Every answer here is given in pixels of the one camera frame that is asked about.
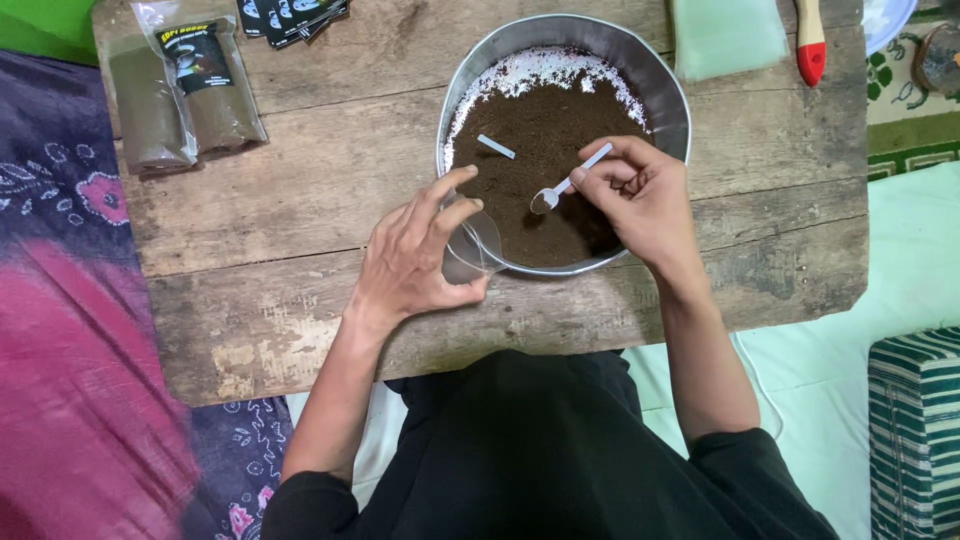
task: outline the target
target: red brush handle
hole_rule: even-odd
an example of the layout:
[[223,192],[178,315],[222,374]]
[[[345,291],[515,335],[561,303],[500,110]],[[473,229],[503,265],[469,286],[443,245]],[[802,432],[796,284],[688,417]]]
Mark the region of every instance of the red brush handle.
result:
[[824,42],[804,45],[797,49],[797,65],[807,86],[814,87],[824,76],[827,63],[827,44]]
[[827,43],[819,0],[797,0],[797,65],[808,86],[816,86],[827,64]]

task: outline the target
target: black shirt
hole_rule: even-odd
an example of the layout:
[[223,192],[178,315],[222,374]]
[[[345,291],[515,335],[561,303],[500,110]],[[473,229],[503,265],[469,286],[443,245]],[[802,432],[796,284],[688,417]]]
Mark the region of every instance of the black shirt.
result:
[[836,537],[766,431],[704,436],[685,460],[643,425],[627,367],[503,351],[392,381],[409,412],[364,511],[343,481],[299,473],[262,538]]

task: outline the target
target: white mattress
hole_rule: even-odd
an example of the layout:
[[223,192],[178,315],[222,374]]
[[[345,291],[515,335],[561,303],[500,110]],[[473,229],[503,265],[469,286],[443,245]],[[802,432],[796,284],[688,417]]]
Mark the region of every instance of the white mattress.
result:
[[[782,415],[780,450],[810,503],[844,539],[870,538],[867,352],[891,335],[960,325],[960,163],[871,183],[870,275],[852,310],[816,321],[740,332],[764,388]],[[685,454],[660,345],[624,353],[643,420]],[[748,373],[753,373],[747,366]],[[287,396],[294,422],[306,394]],[[780,418],[760,396],[763,426]],[[356,458],[362,505],[396,451],[406,415],[399,396],[374,386]]]

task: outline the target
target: purple batik cloth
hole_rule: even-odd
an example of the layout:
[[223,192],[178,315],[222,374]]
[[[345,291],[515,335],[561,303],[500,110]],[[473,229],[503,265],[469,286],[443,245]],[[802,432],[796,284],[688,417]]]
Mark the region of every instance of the purple batik cloth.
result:
[[99,71],[0,88],[0,539],[258,538],[289,412],[167,392]]

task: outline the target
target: green striped pillow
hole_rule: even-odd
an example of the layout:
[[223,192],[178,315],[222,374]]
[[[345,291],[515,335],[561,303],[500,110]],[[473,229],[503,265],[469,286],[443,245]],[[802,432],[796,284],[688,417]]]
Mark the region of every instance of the green striped pillow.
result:
[[960,527],[960,327],[870,349],[873,537],[944,538]]

